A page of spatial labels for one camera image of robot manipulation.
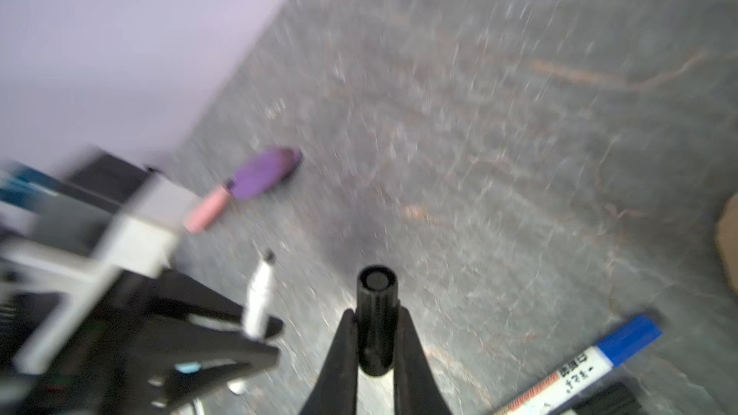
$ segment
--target black metal bracket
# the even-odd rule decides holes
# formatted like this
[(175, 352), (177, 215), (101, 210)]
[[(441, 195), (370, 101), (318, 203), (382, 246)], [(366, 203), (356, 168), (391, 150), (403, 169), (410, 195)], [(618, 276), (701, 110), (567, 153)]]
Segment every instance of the black metal bracket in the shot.
[[(230, 380), (277, 364), (279, 349), (274, 346), (187, 321), (195, 314), (239, 324), (243, 307), (180, 272), (160, 276), (150, 311), (125, 353), (120, 413), (170, 413)], [(283, 326), (270, 317), (266, 337), (276, 336)], [(188, 362), (203, 368), (194, 373), (174, 368)]]
[(359, 330), (352, 309), (343, 312), (320, 375), (301, 415), (355, 415)]
[(410, 311), (400, 308), (395, 334), (395, 413), (451, 415), (423, 353)]

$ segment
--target cardboard box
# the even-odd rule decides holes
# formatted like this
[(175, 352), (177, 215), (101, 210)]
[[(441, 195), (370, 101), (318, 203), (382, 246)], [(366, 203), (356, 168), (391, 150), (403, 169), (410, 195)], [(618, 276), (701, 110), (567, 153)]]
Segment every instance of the cardboard box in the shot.
[(717, 221), (715, 243), (723, 259), (728, 283), (738, 294), (738, 194), (728, 200), (723, 216)]

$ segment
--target white plastic part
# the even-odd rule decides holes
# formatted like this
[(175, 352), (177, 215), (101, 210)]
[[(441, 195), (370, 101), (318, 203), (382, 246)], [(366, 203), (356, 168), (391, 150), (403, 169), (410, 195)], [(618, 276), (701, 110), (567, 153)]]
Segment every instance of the white plastic part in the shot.
[(156, 278), (183, 232), (184, 216), (198, 197), (157, 175), (116, 214), (90, 259), (13, 239), (0, 256), (27, 275), (25, 291), (62, 292), (60, 304), (15, 353), (20, 373), (42, 374), (123, 270)]

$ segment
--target marker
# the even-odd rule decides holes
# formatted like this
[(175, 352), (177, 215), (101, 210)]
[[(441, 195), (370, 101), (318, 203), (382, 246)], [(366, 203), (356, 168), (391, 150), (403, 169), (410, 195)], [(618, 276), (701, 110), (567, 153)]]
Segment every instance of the marker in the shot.
[(279, 183), (303, 158), (299, 149), (273, 147), (251, 158), (225, 183), (213, 189), (184, 221), (184, 228), (197, 234), (207, 228), (231, 199), (251, 199)]
[(614, 334), (570, 359), (541, 383), (494, 412), (494, 415), (551, 413), (661, 335), (656, 324), (639, 314)]
[(632, 415), (640, 408), (633, 393), (623, 383), (615, 383), (561, 415)]
[[(249, 292), (246, 294), (246, 304), (241, 317), (241, 331), (250, 340), (264, 341), (266, 326), (269, 324), (266, 309), (272, 302), (273, 284), (274, 252), (267, 249), (259, 254), (259, 264), (249, 282)], [(246, 380), (242, 378), (231, 380), (227, 384), (228, 389), (234, 394), (243, 394), (246, 390)]]
[(33, 211), (44, 196), (58, 195), (61, 183), (20, 163), (12, 172), (0, 170), (0, 202)]

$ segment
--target gray concrete floor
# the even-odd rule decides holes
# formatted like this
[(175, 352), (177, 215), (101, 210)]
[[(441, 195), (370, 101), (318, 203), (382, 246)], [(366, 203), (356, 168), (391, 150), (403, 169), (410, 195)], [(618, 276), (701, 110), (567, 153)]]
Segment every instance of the gray concrete floor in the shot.
[[(665, 336), (604, 383), (738, 413), (738, 304), (712, 242), (738, 189), (738, 0), (290, 0), (170, 166), (205, 193), (299, 146), (284, 186), (190, 237), (240, 299), (278, 255), (279, 369), (211, 413), (297, 413), (355, 276), (399, 274), (452, 411), (501, 406), (636, 312)], [(359, 382), (391, 413), (391, 379)]]

